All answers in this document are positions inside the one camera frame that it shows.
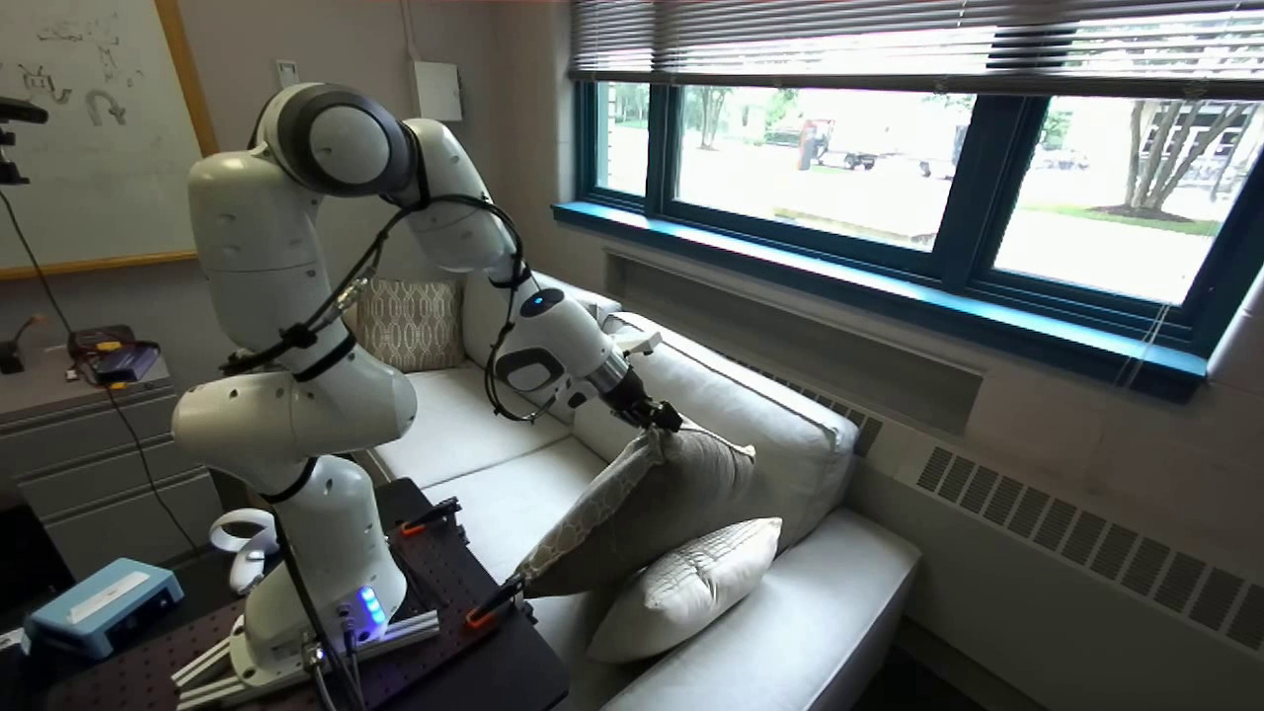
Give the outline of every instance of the floor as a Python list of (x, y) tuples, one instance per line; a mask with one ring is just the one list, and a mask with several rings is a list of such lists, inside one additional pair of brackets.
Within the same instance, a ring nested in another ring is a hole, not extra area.
[[(57, 589), (67, 589), (67, 569), (47, 544), (32, 508), (0, 508), (0, 626), (21, 623), (21, 614)], [(981, 711), (973, 700), (951, 689), (912, 656), (894, 648), (887, 663), (874, 675), (856, 711)]]

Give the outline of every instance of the white couch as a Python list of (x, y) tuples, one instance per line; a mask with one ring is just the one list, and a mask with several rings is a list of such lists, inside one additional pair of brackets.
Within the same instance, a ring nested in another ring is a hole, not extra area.
[[(781, 552), (760, 589), (704, 637), (653, 663), (583, 656), (610, 597), (536, 597), (536, 626), (569, 668), (569, 706), (849, 706), (907, 592), (915, 550), (840, 508), (856, 426), (612, 300), (571, 293), (633, 352), (656, 398), (754, 440), (760, 493), (781, 514)], [(602, 402), (552, 408), (532, 426), (488, 414), (482, 357), (507, 296), (461, 284), (461, 367), (412, 369), (420, 423), (375, 448), (387, 477), (415, 477), (430, 500), (458, 498), (475, 555), (503, 579), (633, 436)]]

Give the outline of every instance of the grass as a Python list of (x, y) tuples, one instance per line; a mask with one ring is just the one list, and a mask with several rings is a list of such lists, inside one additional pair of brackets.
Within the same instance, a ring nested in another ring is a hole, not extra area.
[(1106, 219), (1106, 225), (1132, 225), (1132, 230), (1163, 230), (1163, 231), (1186, 231), (1186, 235), (1218, 235), (1218, 219), (1189, 219), (1182, 211), (1126, 211), (1122, 206), (1035, 206), (1044, 211), (1061, 211), (1078, 219)]

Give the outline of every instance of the whiteboard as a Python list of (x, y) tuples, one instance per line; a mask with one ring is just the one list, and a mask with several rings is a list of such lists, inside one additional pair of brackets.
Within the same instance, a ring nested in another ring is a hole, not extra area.
[[(192, 251), (196, 138), (155, 0), (0, 0), (0, 95), (47, 109), (0, 144), (45, 267)], [(4, 211), (0, 267), (28, 267)]]

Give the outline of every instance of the window sill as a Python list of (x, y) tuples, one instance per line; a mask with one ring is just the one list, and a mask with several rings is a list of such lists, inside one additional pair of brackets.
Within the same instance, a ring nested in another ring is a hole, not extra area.
[(868, 313), (901, 317), (936, 330), (977, 339), (983, 348), (1005, 348), (1026, 357), (1044, 357), (1099, 384), (1189, 398), (1209, 379), (1209, 357), (1178, 348), (1156, 348), (1144, 339), (1113, 336), (1103, 326), (1082, 326), (1070, 321), (1022, 313), (994, 300), (955, 296), (945, 286), (781, 251), (724, 231), (690, 230), (681, 219), (653, 219), (627, 209), (598, 201), (552, 206), (556, 219), (587, 225), (616, 235), (653, 240), (664, 251), (708, 257), (708, 264), (727, 264), (754, 273), (761, 278), (781, 278), (810, 286), (812, 296), (833, 296)]

